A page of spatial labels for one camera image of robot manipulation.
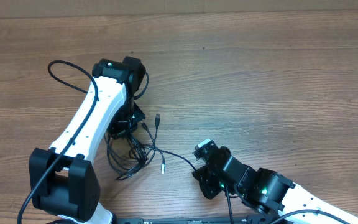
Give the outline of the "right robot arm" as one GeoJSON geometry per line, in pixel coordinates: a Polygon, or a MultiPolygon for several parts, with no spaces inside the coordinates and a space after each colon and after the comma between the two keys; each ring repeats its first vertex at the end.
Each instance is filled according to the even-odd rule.
{"type": "Polygon", "coordinates": [[[205,162],[192,175],[209,200],[220,192],[234,194],[271,223],[358,223],[357,216],[324,202],[278,172],[241,163],[228,148],[217,147],[210,139],[199,143],[193,155],[205,162]]]}

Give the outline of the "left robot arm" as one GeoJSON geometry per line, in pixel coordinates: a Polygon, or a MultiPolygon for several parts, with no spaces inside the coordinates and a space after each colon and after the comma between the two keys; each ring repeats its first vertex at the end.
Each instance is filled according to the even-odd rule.
{"type": "Polygon", "coordinates": [[[102,59],[85,74],[91,84],[70,124],[48,149],[36,148],[29,157],[31,191],[19,223],[29,203],[63,222],[117,222],[101,205],[93,164],[106,134],[127,137],[145,119],[135,100],[146,69],[138,58],[126,56],[122,62],[102,59]]]}

